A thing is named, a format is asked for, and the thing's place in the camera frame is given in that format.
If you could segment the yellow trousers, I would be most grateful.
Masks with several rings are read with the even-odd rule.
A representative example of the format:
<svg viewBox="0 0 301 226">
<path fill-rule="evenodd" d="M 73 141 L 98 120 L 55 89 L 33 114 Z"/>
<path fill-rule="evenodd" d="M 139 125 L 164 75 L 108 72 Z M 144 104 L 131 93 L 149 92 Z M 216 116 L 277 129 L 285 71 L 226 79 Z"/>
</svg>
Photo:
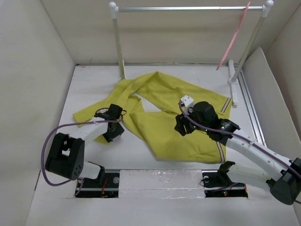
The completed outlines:
<svg viewBox="0 0 301 226">
<path fill-rule="evenodd" d="M 206 133 L 181 136 L 174 128 L 180 98 L 206 101 L 222 119 L 230 117 L 232 99 L 161 72 L 121 80 L 109 96 L 73 114 L 76 122 L 89 121 L 96 110 L 116 104 L 127 111 L 125 127 L 144 140 L 161 159 L 218 163 L 226 160 L 226 147 Z"/>
</svg>

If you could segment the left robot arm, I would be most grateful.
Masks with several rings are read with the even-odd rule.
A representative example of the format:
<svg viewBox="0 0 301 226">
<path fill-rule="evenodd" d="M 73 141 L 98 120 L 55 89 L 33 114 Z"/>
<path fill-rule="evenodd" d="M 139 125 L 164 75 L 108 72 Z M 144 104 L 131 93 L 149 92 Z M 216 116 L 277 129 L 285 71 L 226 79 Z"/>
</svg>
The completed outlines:
<svg viewBox="0 0 301 226">
<path fill-rule="evenodd" d="M 45 170 L 74 181 L 87 178 L 93 186 L 104 183 L 104 167 L 84 160 L 85 147 L 99 136 L 106 142 L 112 142 L 124 132 L 120 124 L 122 107 L 111 104 L 99 109 L 88 122 L 71 134 L 57 133 L 52 141 Z"/>
</svg>

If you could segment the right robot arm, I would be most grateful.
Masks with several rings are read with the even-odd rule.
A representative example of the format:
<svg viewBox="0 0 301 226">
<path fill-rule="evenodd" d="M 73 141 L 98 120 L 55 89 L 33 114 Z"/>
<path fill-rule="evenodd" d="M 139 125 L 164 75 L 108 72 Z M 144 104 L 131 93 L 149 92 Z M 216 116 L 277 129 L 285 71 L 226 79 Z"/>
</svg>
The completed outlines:
<svg viewBox="0 0 301 226">
<path fill-rule="evenodd" d="M 180 115 L 176 116 L 175 130 L 182 136 L 198 130 L 211 140 L 242 154 L 260 170 L 239 166 L 227 161 L 217 170 L 217 179 L 223 187 L 235 182 L 249 184 L 264 190 L 286 205 L 297 203 L 301 193 L 301 160 L 282 156 L 251 139 L 236 123 L 219 118 L 214 107 L 206 101 L 195 103 L 189 96 L 179 100 Z"/>
</svg>

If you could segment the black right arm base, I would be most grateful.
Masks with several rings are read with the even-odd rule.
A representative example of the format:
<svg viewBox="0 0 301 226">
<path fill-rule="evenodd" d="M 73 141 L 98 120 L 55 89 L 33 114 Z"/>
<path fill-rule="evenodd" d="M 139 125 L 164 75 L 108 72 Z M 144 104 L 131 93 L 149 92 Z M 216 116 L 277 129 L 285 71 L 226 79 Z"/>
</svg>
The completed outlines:
<svg viewBox="0 0 301 226">
<path fill-rule="evenodd" d="M 230 167 L 235 165 L 233 161 L 226 161 L 219 169 L 203 169 L 199 185 L 204 188 L 206 198 L 248 198 L 246 185 L 232 182 L 227 175 Z"/>
</svg>

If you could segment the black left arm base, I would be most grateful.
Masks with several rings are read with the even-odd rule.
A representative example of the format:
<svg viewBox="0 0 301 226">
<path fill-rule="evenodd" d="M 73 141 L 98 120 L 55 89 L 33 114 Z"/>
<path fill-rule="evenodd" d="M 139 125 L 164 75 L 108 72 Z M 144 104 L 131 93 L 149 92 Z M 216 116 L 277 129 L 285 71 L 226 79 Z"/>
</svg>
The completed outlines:
<svg viewBox="0 0 301 226">
<path fill-rule="evenodd" d="M 105 169 L 101 166 L 101 170 L 96 179 L 83 178 L 77 182 L 75 197 L 118 198 L 119 178 L 119 169 Z"/>
</svg>

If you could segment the pink clothes hanger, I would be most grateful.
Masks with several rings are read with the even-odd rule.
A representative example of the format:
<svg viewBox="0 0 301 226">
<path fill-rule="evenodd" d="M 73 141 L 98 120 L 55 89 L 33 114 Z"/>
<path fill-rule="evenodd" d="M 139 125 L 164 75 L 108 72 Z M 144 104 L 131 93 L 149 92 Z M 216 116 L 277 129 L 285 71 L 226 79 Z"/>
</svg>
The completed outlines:
<svg viewBox="0 0 301 226">
<path fill-rule="evenodd" d="M 235 31 L 235 33 L 234 33 L 232 39 L 231 39 L 231 42 L 229 43 L 229 46 L 228 46 L 227 50 L 225 51 L 223 57 L 221 58 L 221 60 L 220 60 L 220 62 L 219 62 L 219 64 L 218 64 L 218 66 L 216 67 L 216 70 L 217 70 L 217 71 L 220 69 L 220 67 L 222 66 L 222 64 L 224 63 L 224 61 L 226 60 L 226 58 L 228 57 L 228 55 L 229 55 L 229 53 L 230 53 L 230 51 L 231 51 L 231 49 L 232 49 L 232 47 L 233 47 L 233 45 L 234 45 L 236 39 L 237 39 L 237 36 L 238 36 L 238 33 L 239 33 L 240 29 L 241 29 L 242 23 L 243 23 L 243 21 L 244 21 L 246 15 L 247 15 L 247 11 L 248 11 L 248 9 L 249 9 L 249 7 L 250 7 L 251 4 L 252 4 L 252 2 L 250 1 L 250 2 L 248 2 L 248 4 L 246 5 L 246 7 L 245 7 L 245 9 L 244 9 L 244 12 L 243 12 L 243 15 L 242 15 L 241 18 L 240 18 L 238 27 L 237 27 L 237 29 L 236 29 L 236 31 Z"/>
</svg>

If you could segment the white clothes rack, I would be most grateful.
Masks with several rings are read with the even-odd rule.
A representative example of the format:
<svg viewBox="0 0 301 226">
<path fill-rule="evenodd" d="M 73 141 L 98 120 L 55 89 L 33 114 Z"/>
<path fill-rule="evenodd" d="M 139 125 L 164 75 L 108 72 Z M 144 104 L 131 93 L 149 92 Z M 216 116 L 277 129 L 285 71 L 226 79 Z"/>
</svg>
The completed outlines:
<svg viewBox="0 0 301 226">
<path fill-rule="evenodd" d="M 228 71 L 229 80 L 228 85 L 230 87 L 230 95 L 233 100 L 233 106 L 238 106 L 238 75 L 250 53 L 250 50 L 257 38 L 257 35 L 262 27 L 263 22 L 269 15 L 271 8 L 274 5 L 274 1 L 267 0 L 262 6 L 251 6 L 248 11 L 260 11 L 261 16 L 258 20 L 256 27 L 250 37 L 250 40 L 243 52 L 243 55 L 238 63 L 238 66 L 234 66 L 234 61 L 229 60 Z M 118 13 L 139 13 L 139 12 L 202 12 L 202 11 L 242 11 L 244 12 L 246 6 L 199 6 L 199 7 L 119 7 L 115 2 L 109 3 L 110 15 L 113 22 L 114 36 L 117 49 L 118 65 L 119 65 L 119 75 L 123 80 L 125 79 L 125 64 L 122 56 L 119 27 L 118 27 Z"/>
</svg>

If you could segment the aluminium side rail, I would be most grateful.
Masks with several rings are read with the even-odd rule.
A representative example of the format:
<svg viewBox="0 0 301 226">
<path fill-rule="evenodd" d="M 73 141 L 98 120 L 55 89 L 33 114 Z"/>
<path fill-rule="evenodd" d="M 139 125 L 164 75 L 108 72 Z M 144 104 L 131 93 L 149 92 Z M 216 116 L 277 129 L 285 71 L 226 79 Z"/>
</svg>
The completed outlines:
<svg viewBox="0 0 301 226">
<path fill-rule="evenodd" d="M 257 112 L 256 109 L 254 107 L 253 104 L 253 100 L 251 97 L 251 93 L 249 91 L 247 82 L 246 82 L 246 78 L 244 76 L 243 71 L 240 71 L 240 74 L 238 75 L 238 82 L 240 85 L 240 89 L 241 89 L 241 93 L 244 99 L 244 103 L 246 105 L 246 109 L 249 115 L 249 120 L 250 120 L 250 124 L 251 124 L 251 128 L 252 128 L 252 133 L 254 138 L 257 139 L 257 141 L 262 144 L 263 146 L 267 146 L 266 145 L 266 141 L 265 141 L 265 137 L 259 122 L 259 118 L 257 116 Z"/>
</svg>

